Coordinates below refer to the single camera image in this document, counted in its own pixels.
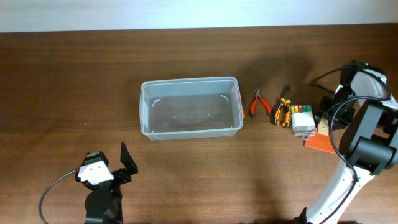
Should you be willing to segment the clear screwdriver bit case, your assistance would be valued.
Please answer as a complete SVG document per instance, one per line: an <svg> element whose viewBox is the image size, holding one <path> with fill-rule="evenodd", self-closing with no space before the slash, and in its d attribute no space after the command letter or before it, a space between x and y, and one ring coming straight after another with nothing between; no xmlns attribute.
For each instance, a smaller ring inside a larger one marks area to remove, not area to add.
<svg viewBox="0 0 398 224"><path fill-rule="evenodd" d="M295 136L307 139L317 133L311 105L292 105L292 131Z"/></svg>

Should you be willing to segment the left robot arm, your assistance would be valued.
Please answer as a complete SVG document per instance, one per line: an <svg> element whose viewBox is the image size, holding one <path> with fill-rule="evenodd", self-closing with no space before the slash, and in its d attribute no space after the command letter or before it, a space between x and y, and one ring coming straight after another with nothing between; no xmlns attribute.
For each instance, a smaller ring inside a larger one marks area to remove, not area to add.
<svg viewBox="0 0 398 224"><path fill-rule="evenodd" d="M103 152L88 153L75 180L91 192L85 199L85 224L123 224L121 185L131 181L125 168L111 172Z"/></svg>

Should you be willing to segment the orange black long-nose pliers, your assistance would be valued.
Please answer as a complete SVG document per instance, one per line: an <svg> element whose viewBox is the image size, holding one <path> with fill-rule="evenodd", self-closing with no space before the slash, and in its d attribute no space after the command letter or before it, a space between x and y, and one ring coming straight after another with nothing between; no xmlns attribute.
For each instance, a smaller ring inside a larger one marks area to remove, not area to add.
<svg viewBox="0 0 398 224"><path fill-rule="evenodd" d="M290 126L292 119L291 104L290 86L286 85L273 114L274 125L281 125L283 128Z"/></svg>

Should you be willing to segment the clear plastic container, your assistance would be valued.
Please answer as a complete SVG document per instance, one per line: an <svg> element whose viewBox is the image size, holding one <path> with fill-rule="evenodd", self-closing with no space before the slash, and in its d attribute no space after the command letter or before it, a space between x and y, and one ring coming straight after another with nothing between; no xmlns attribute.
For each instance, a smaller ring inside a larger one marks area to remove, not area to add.
<svg viewBox="0 0 398 224"><path fill-rule="evenodd" d="M139 113L141 133L151 141L234 136L243 126L235 77L144 82Z"/></svg>

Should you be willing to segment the wooden handled orange scraper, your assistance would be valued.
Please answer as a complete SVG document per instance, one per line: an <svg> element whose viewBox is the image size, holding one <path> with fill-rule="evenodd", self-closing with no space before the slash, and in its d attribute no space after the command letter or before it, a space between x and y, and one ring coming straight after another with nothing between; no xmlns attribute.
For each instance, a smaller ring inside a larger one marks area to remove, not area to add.
<svg viewBox="0 0 398 224"><path fill-rule="evenodd" d="M304 146L323 152L329 152L332 154L335 153L335 150L330 142L329 124L327 119L322 118L319 121L315 135L310 136L304 142Z"/></svg>

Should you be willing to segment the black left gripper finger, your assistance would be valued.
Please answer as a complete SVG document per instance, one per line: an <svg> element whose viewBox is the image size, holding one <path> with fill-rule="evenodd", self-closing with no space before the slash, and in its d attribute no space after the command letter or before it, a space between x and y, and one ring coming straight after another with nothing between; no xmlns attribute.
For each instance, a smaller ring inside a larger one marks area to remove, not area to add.
<svg viewBox="0 0 398 224"><path fill-rule="evenodd" d="M125 169L129 174L137 174L138 173L138 167L134 160L132 159L126 145L124 142L121 143L121 155L120 155L120 161L124 165Z"/></svg>
<svg viewBox="0 0 398 224"><path fill-rule="evenodd" d="M94 153L87 153L84 160L83 160L83 165L89 165L98 161L103 161L106 165L106 167L109 165L109 161L106 158L104 152L99 151L99 152L94 152Z"/></svg>

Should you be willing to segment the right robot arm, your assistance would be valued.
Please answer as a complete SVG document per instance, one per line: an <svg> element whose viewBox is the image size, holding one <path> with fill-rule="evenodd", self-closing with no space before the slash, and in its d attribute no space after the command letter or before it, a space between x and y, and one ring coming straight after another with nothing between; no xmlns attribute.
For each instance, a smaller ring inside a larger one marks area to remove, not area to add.
<svg viewBox="0 0 398 224"><path fill-rule="evenodd" d="M353 60L338 69L338 88L321 101L293 105L285 89L274 124L292 128L307 146L330 148L340 158L321 197L303 209L297 223L336 223L359 190L397 163L397 102L382 69ZM244 110L234 77L144 82L139 96L140 129L151 140L235 135Z"/></svg>

